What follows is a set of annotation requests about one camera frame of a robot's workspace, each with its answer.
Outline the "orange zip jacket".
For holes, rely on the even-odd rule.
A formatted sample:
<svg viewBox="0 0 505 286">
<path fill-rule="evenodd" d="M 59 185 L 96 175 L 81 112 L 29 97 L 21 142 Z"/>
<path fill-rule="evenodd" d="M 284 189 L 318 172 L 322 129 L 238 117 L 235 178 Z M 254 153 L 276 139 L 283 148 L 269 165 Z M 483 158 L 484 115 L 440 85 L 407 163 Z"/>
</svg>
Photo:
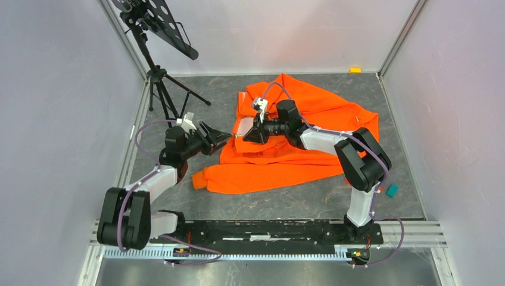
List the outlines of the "orange zip jacket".
<svg viewBox="0 0 505 286">
<path fill-rule="evenodd" d="M 240 124 L 256 114 L 251 106 L 253 99 L 264 95 L 270 117 L 278 116 L 279 101 L 292 98 L 311 124 L 350 132 L 365 127 L 379 139 L 379 114 L 284 73 L 275 81 L 280 85 L 270 88 L 267 82 L 259 82 L 238 94 L 233 133 L 238 133 Z M 192 184 L 195 189 L 237 195 L 304 184 L 342 173 L 337 156 L 295 148 L 284 136 L 272 136 L 264 145 L 245 142 L 238 136 L 222 148 L 218 164 L 192 175 Z"/>
</svg>

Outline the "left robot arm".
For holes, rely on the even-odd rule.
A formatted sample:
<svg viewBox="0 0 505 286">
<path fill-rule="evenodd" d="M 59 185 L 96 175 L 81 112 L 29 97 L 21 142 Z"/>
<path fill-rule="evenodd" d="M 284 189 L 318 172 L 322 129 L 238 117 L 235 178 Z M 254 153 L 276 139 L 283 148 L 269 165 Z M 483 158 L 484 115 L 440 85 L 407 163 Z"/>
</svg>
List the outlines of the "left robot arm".
<svg viewBox="0 0 505 286">
<path fill-rule="evenodd" d="M 186 238 L 187 227 L 181 212 L 152 212 L 151 204 L 164 191 L 185 176 L 188 160 L 195 155 L 210 156 L 224 147 L 231 134 L 211 128 L 204 122 L 197 127 L 177 123 L 165 133 L 165 146 L 155 167 L 138 181 L 107 190 L 96 232 L 100 244 L 121 251 L 141 250 L 151 239 L 165 235 L 171 242 Z"/>
</svg>

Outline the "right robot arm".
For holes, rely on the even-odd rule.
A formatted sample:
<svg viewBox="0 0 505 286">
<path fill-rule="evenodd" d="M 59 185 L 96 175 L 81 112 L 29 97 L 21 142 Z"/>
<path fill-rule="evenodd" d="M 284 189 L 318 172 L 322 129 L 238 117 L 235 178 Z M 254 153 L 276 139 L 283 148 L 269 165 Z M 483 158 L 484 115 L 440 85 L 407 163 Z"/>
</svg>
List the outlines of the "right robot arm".
<svg viewBox="0 0 505 286">
<path fill-rule="evenodd" d="M 266 144 L 273 136 L 283 136 L 297 149 L 320 151 L 337 156 L 344 176 L 351 185 L 351 202 L 344 216 L 344 236 L 359 243 L 373 224 L 373 205 L 381 183 L 389 174 L 391 161 L 367 128 L 354 132 L 334 131 L 310 125 L 293 100 L 276 105 L 278 117 L 268 119 L 267 100 L 256 98 L 257 114 L 244 141 Z"/>
</svg>

